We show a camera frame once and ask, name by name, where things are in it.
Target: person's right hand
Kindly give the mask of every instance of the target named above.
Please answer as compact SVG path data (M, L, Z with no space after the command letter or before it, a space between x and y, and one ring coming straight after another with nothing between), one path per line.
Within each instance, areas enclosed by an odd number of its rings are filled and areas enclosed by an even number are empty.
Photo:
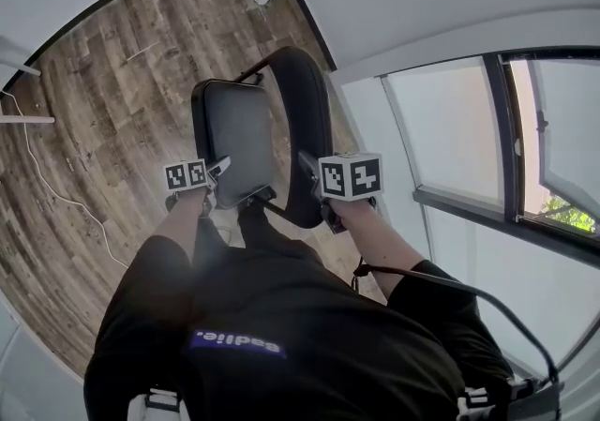
M373 209L367 200L341 201L332 199L329 200L329 205L341 218L341 222L344 226L346 226L346 221L355 221L368 214Z

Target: black t-shirt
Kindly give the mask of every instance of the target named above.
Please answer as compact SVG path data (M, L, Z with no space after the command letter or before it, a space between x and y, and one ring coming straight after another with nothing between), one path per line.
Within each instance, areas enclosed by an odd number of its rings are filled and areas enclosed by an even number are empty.
M317 263L252 250L187 270L155 237L127 271L86 373L91 419L125 419L167 378L192 420L455 419L465 383L511 376L465 293L404 278L385 307Z

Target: forearm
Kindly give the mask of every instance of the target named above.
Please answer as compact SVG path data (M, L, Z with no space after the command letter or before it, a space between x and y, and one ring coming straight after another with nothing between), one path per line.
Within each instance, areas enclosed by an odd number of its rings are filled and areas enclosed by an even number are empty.
M203 212L205 194L204 188L182 193L171 213L154 232L154 235L167 237L177 243L190 261L194 253L198 217Z
M340 209L337 203L332 203L332 206L341 216L366 263L411 270L424 260L367 202L347 203L346 209ZM402 279L400 275L378 272L374 272L373 276L386 298Z

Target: purple logo patch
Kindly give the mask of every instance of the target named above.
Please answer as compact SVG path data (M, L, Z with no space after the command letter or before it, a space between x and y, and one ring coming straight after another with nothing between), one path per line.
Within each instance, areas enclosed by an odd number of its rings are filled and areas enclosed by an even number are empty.
M195 348L243 350L286 357L283 348L273 342L248 335L217 333L215 331L195 331L189 343L189 349L193 350Z

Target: person's right arm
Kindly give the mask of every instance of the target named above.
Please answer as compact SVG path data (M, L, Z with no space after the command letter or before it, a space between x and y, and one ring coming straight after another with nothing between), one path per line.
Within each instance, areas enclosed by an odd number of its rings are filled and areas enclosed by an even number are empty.
M367 264L452 279L427 261L365 201L331 200ZM479 317L474 295L419 278L373 272L388 307L428 329L457 363L465 384L490 387L513 376Z

